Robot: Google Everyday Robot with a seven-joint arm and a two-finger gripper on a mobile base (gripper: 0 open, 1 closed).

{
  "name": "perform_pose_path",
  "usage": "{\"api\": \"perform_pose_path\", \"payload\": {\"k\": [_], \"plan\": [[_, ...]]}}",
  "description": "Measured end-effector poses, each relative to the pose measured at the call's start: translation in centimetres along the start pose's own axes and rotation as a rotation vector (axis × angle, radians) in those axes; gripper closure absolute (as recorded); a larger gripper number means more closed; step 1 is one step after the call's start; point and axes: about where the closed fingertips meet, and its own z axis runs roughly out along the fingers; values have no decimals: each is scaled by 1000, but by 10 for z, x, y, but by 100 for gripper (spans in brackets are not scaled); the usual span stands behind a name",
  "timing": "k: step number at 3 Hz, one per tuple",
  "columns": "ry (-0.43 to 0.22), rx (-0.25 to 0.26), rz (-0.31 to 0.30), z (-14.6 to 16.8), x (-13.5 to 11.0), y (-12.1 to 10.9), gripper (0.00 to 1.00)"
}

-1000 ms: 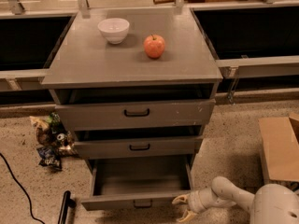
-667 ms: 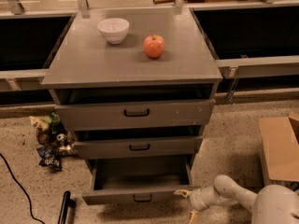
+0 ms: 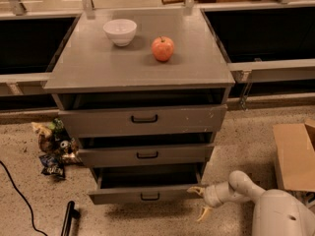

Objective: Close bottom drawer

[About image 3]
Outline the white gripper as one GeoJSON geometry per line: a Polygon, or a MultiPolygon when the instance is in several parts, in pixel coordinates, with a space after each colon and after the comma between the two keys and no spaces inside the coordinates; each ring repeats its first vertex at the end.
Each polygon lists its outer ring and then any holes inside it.
{"type": "Polygon", "coordinates": [[[197,219],[198,222],[203,221],[213,210],[213,208],[221,207],[223,202],[219,197],[219,190],[216,185],[206,187],[193,186],[187,190],[188,193],[195,193],[199,196],[203,196],[204,202],[207,206],[203,206],[201,213],[197,219]]]}

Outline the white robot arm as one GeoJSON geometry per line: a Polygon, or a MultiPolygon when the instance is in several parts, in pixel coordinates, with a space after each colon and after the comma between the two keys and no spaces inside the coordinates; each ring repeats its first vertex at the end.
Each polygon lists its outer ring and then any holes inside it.
{"type": "Polygon", "coordinates": [[[205,203],[198,221],[225,203],[254,204],[251,236],[315,236],[315,214],[300,200],[278,189],[265,190],[242,171],[233,171],[228,180],[206,187],[193,186],[205,203]]]}

